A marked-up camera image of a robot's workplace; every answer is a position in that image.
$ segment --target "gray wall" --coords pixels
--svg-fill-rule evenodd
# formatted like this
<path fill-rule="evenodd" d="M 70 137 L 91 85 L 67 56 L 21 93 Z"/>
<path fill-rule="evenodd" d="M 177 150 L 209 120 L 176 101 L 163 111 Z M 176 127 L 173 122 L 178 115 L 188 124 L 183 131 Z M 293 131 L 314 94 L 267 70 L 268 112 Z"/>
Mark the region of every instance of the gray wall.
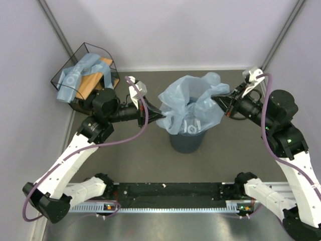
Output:
<path fill-rule="evenodd" d="M 121 71 L 261 65 L 297 0 L 47 0 L 73 50 L 110 51 Z"/>
<path fill-rule="evenodd" d="M 35 0 L 1 1 L 0 33 L 0 240 L 21 241 L 22 187 L 55 162 L 71 114 L 49 82 L 67 55 Z"/>
<path fill-rule="evenodd" d="M 293 94 L 299 106 L 293 123 L 303 132 L 321 180 L 321 1 L 309 0 L 289 30 L 268 71 L 274 89 Z"/>

